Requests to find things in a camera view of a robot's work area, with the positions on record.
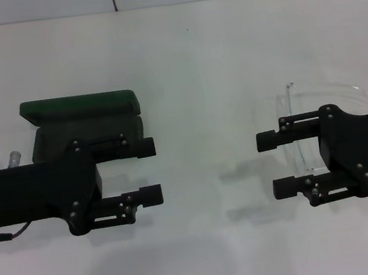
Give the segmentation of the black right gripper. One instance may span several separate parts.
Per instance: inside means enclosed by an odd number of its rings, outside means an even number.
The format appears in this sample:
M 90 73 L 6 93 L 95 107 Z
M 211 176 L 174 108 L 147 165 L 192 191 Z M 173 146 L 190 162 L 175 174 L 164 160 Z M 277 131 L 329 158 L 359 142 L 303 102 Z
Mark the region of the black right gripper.
M 277 200 L 302 193 L 310 206 L 319 206 L 353 196 L 368 197 L 368 114 L 349 114 L 326 104 L 278 121 L 278 131 L 256 134 L 259 153 L 319 135 L 320 155 L 332 172 L 273 180 Z

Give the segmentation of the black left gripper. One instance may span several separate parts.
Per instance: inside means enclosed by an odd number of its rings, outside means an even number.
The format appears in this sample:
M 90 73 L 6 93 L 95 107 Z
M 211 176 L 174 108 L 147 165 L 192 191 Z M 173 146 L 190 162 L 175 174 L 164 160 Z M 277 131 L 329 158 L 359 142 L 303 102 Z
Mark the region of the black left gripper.
M 101 200 L 101 181 L 82 142 L 46 162 L 1 169 L 0 227 L 58 218 L 73 235 L 85 235 L 95 227 L 91 209 Z

